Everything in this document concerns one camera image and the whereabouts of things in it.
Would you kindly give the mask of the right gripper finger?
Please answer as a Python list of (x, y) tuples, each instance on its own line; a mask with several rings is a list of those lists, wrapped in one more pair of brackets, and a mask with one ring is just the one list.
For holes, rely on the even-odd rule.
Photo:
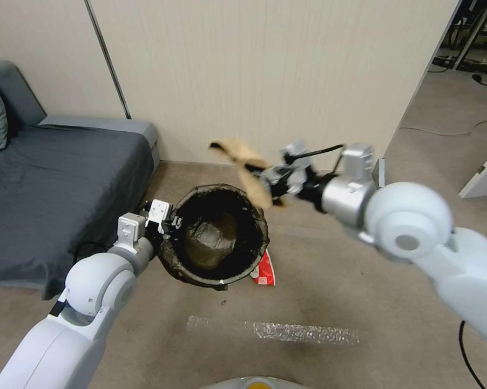
[(292, 168), (294, 171), (286, 183), (268, 183), (269, 192), (272, 198), (273, 206), (284, 206), (283, 196), (297, 196), (302, 189), (306, 175), (302, 168)]
[(246, 163), (245, 169), (255, 178), (265, 183), (286, 183), (294, 171), (290, 165), (285, 164), (277, 164), (272, 167), (259, 167), (251, 163)]

